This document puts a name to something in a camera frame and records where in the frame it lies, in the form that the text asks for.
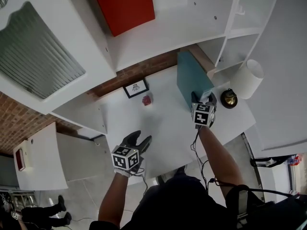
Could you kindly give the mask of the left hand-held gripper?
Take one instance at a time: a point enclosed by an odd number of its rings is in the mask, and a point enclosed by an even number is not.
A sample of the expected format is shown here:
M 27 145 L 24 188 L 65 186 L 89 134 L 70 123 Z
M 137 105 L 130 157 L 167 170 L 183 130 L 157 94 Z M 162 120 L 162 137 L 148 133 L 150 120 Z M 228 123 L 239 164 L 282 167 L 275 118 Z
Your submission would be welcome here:
M 140 130 L 130 133 L 119 146 L 115 146 L 112 150 L 111 158 L 115 168 L 132 173 L 141 172 L 141 164 L 144 160 L 141 155 L 149 148 L 152 136 L 148 136 L 140 145 L 137 145 L 140 134 Z

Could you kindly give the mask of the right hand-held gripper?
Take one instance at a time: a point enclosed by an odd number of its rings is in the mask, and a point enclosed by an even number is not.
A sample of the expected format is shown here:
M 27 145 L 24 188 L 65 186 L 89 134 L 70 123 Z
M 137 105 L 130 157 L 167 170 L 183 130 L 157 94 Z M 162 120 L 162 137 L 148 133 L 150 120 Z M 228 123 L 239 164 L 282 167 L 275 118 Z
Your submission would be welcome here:
M 199 103 L 195 92 L 191 92 L 191 116 L 196 128 L 211 127 L 215 121 L 217 99 L 212 92 L 206 104 Z

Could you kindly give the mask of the teal box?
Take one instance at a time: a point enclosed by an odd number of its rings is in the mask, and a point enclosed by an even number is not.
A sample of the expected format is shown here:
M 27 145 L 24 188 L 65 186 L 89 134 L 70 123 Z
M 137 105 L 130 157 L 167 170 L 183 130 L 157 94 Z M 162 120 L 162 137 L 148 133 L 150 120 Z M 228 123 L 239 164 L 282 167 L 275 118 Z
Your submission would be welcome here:
M 182 51 L 177 55 L 177 86 L 189 110 L 192 92 L 200 99 L 204 93 L 214 88 L 204 69 L 189 51 Z

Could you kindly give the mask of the person's right forearm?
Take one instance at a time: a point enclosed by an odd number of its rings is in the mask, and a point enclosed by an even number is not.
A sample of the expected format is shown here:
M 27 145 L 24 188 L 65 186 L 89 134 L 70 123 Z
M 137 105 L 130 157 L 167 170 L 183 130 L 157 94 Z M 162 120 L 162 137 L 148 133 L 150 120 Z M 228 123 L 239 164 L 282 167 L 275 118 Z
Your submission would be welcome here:
M 229 184 L 229 186 L 221 187 L 222 194 L 226 197 L 231 188 L 244 184 L 239 167 L 231 154 L 208 127 L 203 126 L 199 130 L 199 137 L 214 176 L 218 181 Z

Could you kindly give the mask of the person's left forearm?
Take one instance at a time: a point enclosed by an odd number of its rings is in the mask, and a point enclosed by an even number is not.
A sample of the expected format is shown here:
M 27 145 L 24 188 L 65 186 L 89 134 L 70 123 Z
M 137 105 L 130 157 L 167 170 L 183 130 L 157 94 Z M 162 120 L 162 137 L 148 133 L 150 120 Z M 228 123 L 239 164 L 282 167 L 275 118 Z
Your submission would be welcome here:
M 128 177 L 116 173 L 100 205 L 98 220 L 113 223 L 118 228 L 125 207 Z

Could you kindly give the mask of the white desk with drawers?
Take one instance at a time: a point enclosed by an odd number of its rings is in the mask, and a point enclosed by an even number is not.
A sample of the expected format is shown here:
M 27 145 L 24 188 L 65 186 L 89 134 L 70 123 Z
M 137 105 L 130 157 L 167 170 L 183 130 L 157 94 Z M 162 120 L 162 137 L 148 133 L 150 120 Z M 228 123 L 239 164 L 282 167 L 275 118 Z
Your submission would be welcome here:
M 123 89 L 103 96 L 98 103 L 105 122 L 110 150 L 134 131 L 141 131 L 142 142 L 152 137 L 143 155 L 146 179 L 152 179 L 205 156 L 200 142 L 196 152 L 190 149 L 197 130 L 190 109 L 177 87 L 177 68 L 170 67 L 146 78 L 152 104 L 142 103 L 143 95 L 128 98 Z

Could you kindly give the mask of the white table lamp brass base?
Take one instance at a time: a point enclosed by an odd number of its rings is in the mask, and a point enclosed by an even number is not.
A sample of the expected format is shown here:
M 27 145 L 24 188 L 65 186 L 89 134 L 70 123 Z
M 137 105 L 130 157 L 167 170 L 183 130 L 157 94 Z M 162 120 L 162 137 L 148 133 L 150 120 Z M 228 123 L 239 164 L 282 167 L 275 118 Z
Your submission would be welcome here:
M 239 68 L 230 80 L 230 88 L 220 96 L 221 104 L 232 109 L 236 107 L 238 98 L 249 99 L 261 84 L 264 72 L 259 62 L 249 59 Z

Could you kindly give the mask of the black framed picture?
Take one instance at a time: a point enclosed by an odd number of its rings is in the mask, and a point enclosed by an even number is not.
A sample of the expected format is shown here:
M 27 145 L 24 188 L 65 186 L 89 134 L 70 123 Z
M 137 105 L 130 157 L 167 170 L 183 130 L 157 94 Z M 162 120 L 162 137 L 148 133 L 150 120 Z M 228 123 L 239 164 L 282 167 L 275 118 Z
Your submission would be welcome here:
M 149 86 L 148 86 L 145 79 L 141 79 L 138 82 L 124 86 L 123 89 L 124 89 L 127 97 L 130 99 L 130 98 L 133 98 L 133 97 L 135 97 L 139 94 L 147 92 L 149 90 Z

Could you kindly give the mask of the person's black clothing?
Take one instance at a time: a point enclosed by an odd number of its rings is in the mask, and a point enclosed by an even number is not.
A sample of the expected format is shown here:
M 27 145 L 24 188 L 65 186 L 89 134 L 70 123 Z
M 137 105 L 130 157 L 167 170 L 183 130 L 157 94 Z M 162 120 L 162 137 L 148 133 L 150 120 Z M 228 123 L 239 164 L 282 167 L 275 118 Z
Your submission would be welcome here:
M 238 195 L 247 188 L 231 188 L 222 206 L 197 178 L 180 173 L 148 189 L 124 227 L 97 220 L 89 230 L 236 230 Z

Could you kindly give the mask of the white shelf cabinet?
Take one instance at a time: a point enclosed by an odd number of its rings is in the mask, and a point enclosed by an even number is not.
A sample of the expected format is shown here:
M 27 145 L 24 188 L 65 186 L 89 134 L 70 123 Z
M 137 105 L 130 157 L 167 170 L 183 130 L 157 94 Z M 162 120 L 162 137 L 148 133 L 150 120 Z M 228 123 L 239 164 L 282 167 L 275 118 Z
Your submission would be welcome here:
M 153 20 L 113 36 L 96 0 L 0 0 L 0 92 L 106 134 L 88 90 L 174 49 L 261 34 L 276 0 L 150 2 Z

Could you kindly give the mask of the white side cabinet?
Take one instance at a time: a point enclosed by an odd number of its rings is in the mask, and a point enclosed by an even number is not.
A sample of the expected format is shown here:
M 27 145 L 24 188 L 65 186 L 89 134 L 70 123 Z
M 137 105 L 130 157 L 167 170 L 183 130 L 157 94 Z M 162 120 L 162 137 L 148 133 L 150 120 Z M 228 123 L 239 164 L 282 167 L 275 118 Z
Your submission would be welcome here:
M 25 169 L 18 171 L 15 153 L 22 148 Z M 110 151 L 105 137 L 90 141 L 58 133 L 50 124 L 16 146 L 14 163 L 19 188 L 26 191 L 67 189 L 70 181 L 105 172 Z

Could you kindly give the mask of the red label plastic bottles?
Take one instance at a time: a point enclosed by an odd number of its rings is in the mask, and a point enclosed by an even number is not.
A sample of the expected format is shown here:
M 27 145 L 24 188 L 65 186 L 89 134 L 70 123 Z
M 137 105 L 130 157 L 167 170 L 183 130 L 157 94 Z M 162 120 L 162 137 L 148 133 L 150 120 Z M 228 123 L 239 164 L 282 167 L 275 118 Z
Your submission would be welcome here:
M 300 153 L 296 155 L 291 155 L 289 159 L 287 160 L 287 164 L 290 166 L 297 166 L 301 162 L 303 155 L 304 154 L 300 154 Z

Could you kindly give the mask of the red panel sign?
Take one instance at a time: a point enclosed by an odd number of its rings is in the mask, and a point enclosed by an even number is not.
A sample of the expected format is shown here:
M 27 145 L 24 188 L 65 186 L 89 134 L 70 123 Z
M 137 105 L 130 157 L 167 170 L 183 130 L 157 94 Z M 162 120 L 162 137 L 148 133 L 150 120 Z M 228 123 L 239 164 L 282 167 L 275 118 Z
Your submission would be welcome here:
M 97 0 L 113 36 L 155 19 L 153 0 Z

